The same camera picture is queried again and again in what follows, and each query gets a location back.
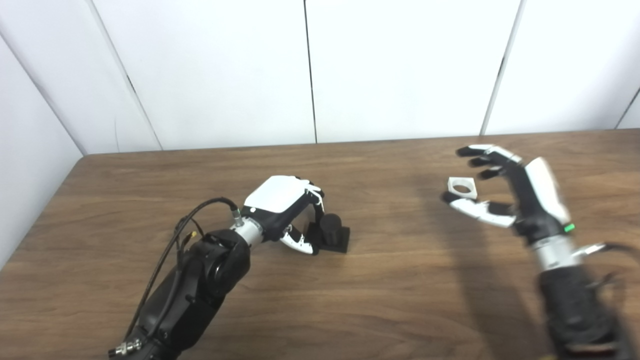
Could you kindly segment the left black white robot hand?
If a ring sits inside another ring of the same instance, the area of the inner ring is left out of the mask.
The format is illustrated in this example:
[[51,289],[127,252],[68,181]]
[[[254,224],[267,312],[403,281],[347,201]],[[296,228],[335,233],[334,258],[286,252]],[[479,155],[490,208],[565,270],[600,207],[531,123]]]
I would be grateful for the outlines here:
[[247,225],[234,230],[254,248],[265,242],[281,242],[305,255],[317,255],[319,246],[297,230],[293,221],[308,207],[314,209],[315,222],[325,215],[324,192],[308,179],[292,175],[273,175],[247,196],[239,212]]

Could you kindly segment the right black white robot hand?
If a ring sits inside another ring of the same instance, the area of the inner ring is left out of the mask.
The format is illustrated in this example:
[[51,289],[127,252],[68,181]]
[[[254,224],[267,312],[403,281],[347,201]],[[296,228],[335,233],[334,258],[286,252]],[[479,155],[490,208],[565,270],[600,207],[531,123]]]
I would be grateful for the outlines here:
[[440,198],[449,207],[480,223],[514,228],[530,245],[574,229],[557,180],[544,158],[524,163],[519,155],[498,145],[469,145],[455,153],[470,157],[470,167],[486,167],[478,174],[480,180],[505,178],[515,203],[481,202],[447,190]]

